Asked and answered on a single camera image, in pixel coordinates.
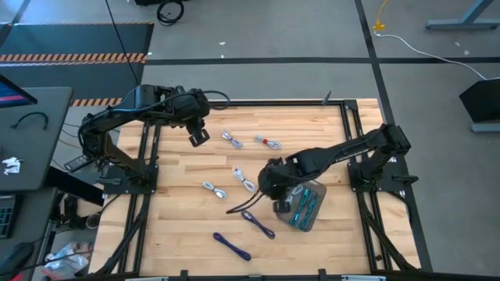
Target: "orange and black hazard tape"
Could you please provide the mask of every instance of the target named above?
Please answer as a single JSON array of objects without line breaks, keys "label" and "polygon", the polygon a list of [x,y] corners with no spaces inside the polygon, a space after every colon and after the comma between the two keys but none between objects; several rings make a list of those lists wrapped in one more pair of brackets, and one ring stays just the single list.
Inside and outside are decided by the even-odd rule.
[{"label": "orange and black hazard tape", "polygon": [[[125,63],[126,59],[112,60],[112,61],[87,61],[87,62],[16,62],[16,63],[1,63],[0,67],[10,66],[78,66],[78,65],[92,65],[92,64],[108,64],[108,63]],[[138,62],[145,64],[144,59],[130,60],[130,62]]]},{"label": "orange and black hazard tape", "polygon": [[[102,22],[102,23],[17,23],[16,25],[107,25],[113,24],[112,22]],[[123,24],[155,24],[153,22],[119,22],[116,25]]]},{"label": "orange and black hazard tape", "polygon": [[[141,62],[145,59],[145,54],[128,53],[130,62]],[[123,53],[105,54],[3,54],[0,55],[0,62],[103,62],[121,63],[127,62]]]},{"label": "orange and black hazard tape", "polygon": [[82,98],[71,101],[71,106],[118,105],[123,98]]}]

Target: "wire harness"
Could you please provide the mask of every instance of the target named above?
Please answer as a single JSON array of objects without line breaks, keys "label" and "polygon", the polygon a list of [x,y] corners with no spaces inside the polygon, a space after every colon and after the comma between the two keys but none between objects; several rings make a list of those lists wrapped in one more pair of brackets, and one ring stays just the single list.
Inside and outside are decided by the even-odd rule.
[{"label": "wire harness", "polygon": [[271,149],[281,149],[281,143],[279,141],[268,140],[263,136],[255,136],[254,141],[267,144],[267,146],[270,147]]},{"label": "wire harness", "polygon": [[251,181],[245,179],[245,176],[243,176],[243,171],[241,171],[240,167],[237,167],[234,170],[233,176],[236,180],[241,181],[243,183],[243,186],[250,192],[255,191],[255,184],[253,184]]},{"label": "wire harness", "polygon": [[230,141],[234,148],[236,149],[241,149],[243,148],[243,144],[239,140],[235,140],[228,131],[223,130],[222,131],[222,137],[225,138],[226,140]]},{"label": "wire harness", "polygon": [[227,198],[226,191],[214,187],[213,184],[209,182],[203,182],[203,187],[212,191],[220,199],[225,200]]}]

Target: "desk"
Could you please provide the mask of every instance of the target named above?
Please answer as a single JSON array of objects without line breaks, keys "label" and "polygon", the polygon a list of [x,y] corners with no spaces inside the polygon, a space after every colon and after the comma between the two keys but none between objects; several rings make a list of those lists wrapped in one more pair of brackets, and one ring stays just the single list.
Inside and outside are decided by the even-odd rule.
[{"label": "desk", "polygon": [[[1,192],[11,194],[14,193],[11,190],[17,188],[19,190],[17,193],[23,195],[12,237],[0,240],[2,253],[9,253],[20,242],[31,242],[46,234],[48,219],[58,189],[77,196],[81,195],[95,204],[102,205],[102,192],[99,189],[50,167],[73,90],[69,87],[26,88],[24,90],[38,100],[36,105],[0,108],[2,132],[0,133],[0,146],[2,146],[0,158],[3,160],[14,156],[23,159],[19,174],[6,176],[3,174],[3,167],[0,173]],[[48,129],[42,129],[44,119],[41,116],[29,116],[16,130],[10,128],[10,125],[29,112],[47,114]],[[39,254],[42,244],[42,242],[36,244],[31,260],[26,266],[41,261]],[[31,280],[33,270],[25,271],[23,274],[24,279]]]},{"label": "desk", "polygon": [[[382,116],[377,100],[357,102],[364,132],[379,127]],[[189,276],[315,275],[318,269],[326,269],[328,274],[370,272],[346,162],[332,165],[318,179],[327,186],[327,194],[309,233],[278,221],[269,198],[249,211],[276,233],[275,240],[269,240],[240,214],[225,214],[251,196],[233,178],[235,167],[240,166],[247,179],[256,183],[269,158],[344,142],[340,107],[238,106],[211,111],[205,123],[211,139],[198,148],[191,146],[184,129],[162,129],[158,190],[148,213],[140,276],[179,276],[181,269],[187,269]],[[350,123],[355,135],[354,123]],[[142,126],[139,122],[122,126],[119,148],[131,157],[138,154]],[[224,140],[222,129],[242,141],[243,149],[234,149]],[[254,142],[256,134],[280,141],[283,149],[274,151]],[[228,199],[215,197],[202,187],[203,181],[224,189]],[[420,267],[404,204],[383,193],[379,194],[379,203],[387,235],[410,263]],[[102,215],[90,272],[99,269],[120,242],[128,204],[129,197],[122,196]],[[248,251],[252,260],[243,261],[216,242],[213,232],[222,233],[232,244]],[[376,238],[373,244],[380,252]],[[130,251],[129,263],[133,256],[134,251]]]}]

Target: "wooden work surface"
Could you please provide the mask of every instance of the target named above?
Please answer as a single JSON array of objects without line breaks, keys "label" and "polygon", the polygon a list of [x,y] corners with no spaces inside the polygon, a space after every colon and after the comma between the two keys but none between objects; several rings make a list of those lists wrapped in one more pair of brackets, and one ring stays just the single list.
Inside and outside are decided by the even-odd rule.
[{"label": "wooden work surface", "polygon": [[[360,99],[358,104],[364,132],[379,127],[382,117],[377,100]],[[205,123],[211,139],[199,148],[191,146],[185,129],[162,129],[159,183],[149,209],[141,276],[178,276],[181,269],[187,269],[190,276],[312,275],[317,274],[318,269],[326,269],[328,274],[370,272],[346,162],[331,166],[319,178],[327,185],[327,194],[308,233],[279,221],[267,197],[249,211],[276,233],[274,240],[243,220],[240,214],[225,214],[252,195],[233,178],[233,169],[237,166],[248,180],[256,183],[260,169],[269,158],[344,142],[338,106],[212,110]],[[121,129],[119,147],[132,157],[138,154],[141,128],[142,123],[133,122]],[[234,149],[224,140],[223,129],[242,141],[243,149]],[[283,149],[275,151],[254,142],[256,134],[280,141]],[[217,198],[202,187],[203,181],[224,189],[228,198],[225,201]],[[123,195],[105,210],[91,272],[103,265],[122,239],[129,199]],[[379,202],[387,235],[410,263],[420,267],[404,204],[384,193],[379,193]],[[250,253],[252,260],[244,261],[215,241],[214,232],[222,233],[233,245]],[[377,239],[374,245],[380,252]],[[129,253],[129,269],[135,246],[133,249]]]}]

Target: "gray concrete floor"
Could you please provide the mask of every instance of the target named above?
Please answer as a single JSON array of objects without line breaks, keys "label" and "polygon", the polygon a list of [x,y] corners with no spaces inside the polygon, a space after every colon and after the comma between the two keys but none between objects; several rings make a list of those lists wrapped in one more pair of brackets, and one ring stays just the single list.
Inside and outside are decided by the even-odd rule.
[{"label": "gray concrete floor", "polygon": [[[109,2],[117,21],[155,21],[155,5]],[[500,29],[425,30],[427,20],[459,18],[473,2],[390,1],[382,19],[387,33],[425,52],[500,56]],[[362,3],[371,26],[382,0]],[[351,0],[192,0],[185,5],[178,24],[155,25],[149,59],[368,56]],[[9,15],[0,11],[0,16],[2,21]],[[500,1],[484,16],[500,17]],[[109,15],[101,0],[31,0],[21,22],[109,22]],[[373,40],[381,58],[419,57],[394,39]],[[500,64],[473,67],[485,76],[500,76]],[[434,271],[500,276],[500,135],[471,133],[471,120],[459,101],[478,78],[453,65],[381,69],[396,123],[413,146],[406,159],[409,171],[420,178],[414,190]],[[143,82],[211,88],[233,98],[322,98],[329,90],[332,98],[378,98],[369,64],[146,66]],[[71,123],[79,122],[82,110],[98,108],[72,108]],[[62,164],[78,154],[61,144],[55,160]]]}]

